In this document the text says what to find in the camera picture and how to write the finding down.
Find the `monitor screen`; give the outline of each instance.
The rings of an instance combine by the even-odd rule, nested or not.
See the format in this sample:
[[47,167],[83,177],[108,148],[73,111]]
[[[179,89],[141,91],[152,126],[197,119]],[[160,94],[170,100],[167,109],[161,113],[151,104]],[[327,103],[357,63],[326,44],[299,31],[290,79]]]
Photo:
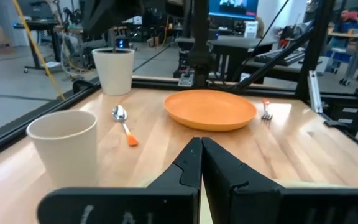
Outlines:
[[259,0],[209,0],[209,15],[254,20],[258,9],[258,1]]

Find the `orange bowl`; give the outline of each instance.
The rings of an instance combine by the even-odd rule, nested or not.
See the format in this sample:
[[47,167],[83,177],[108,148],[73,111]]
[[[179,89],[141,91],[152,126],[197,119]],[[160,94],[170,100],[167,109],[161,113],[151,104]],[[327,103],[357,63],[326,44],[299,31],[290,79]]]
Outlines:
[[244,97],[216,90],[187,90],[170,95],[164,107],[177,122],[204,131],[244,127],[257,112]]

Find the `black metal frame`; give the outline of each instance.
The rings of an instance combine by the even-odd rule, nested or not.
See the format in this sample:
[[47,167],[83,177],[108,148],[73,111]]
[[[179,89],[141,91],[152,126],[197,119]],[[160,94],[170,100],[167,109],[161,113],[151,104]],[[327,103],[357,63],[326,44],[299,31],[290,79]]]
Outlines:
[[[301,100],[304,103],[308,104],[308,85],[307,85],[307,75],[309,70],[314,70],[318,63],[318,57],[320,55],[320,48],[314,47],[315,44],[320,43],[323,45],[325,39],[325,33],[327,24],[329,22],[329,13],[333,9],[334,0],[321,1],[320,13],[318,14],[318,20],[320,28],[317,28],[313,33],[309,32],[307,35],[312,35],[313,38],[309,43],[308,50],[306,51],[305,62],[300,73],[300,79],[298,80],[298,86],[296,90],[285,90],[279,88],[267,88],[267,87],[254,87],[249,86],[250,83],[243,82],[235,84],[234,86],[239,86],[240,88],[228,88],[226,85],[209,85],[205,87],[192,87],[186,88],[178,86],[177,80],[154,80],[154,79],[143,79],[143,78],[134,78],[132,81],[132,87],[134,88],[152,88],[152,89],[161,89],[161,90],[190,90],[194,88],[209,88],[212,90],[221,90],[230,92],[237,95],[247,95],[247,96],[258,96],[258,97],[267,97],[267,98],[288,98]],[[272,63],[268,63],[267,67],[274,66]],[[263,77],[263,73],[257,73],[253,75],[256,79]],[[81,101],[83,98],[91,95],[95,91],[101,88],[98,78],[94,78],[89,83],[75,83],[74,89],[77,91],[68,91],[65,93],[67,98],[66,101],[56,99],[47,103],[44,106],[32,111],[23,117],[3,126],[0,128],[0,152],[19,141],[25,137],[26,126],[33,121],[34,119],[43,116],[47,113],[52,113],[54,111],[67,109],[77,102]],[[321,93],[321,99],[324,102],[343,102],[343,103],[353,103],[358,105],[358,97],[352,94],[339,94],[339,93]],[[325,114],[320,114],[324,119],[331,120]],[[345,129],[339,129],[354,142],[358,143],[358,140],[349,134]]]

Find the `paper cup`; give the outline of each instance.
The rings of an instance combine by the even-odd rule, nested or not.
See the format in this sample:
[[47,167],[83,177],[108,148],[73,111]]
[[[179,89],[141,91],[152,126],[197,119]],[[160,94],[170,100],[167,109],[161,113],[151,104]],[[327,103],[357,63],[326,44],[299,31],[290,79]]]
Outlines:
[[131,49],[100,48],[92,51],[104,94],[117,96],[129,93],[132,85],[135,52]]
[[96,122],[93,113],[68,110],[45,115],[27,127],[56,187],[97,186]]

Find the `white plant pot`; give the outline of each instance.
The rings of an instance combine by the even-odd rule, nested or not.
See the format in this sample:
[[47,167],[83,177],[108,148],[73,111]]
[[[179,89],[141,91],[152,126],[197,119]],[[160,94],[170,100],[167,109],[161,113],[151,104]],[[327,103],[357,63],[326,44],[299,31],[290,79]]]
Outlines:
[[103,93],[112,96],[129,93],[135,51],[117,49],[117,52],[113,53],[112,47],[106,47],[94,49],[92,54]]

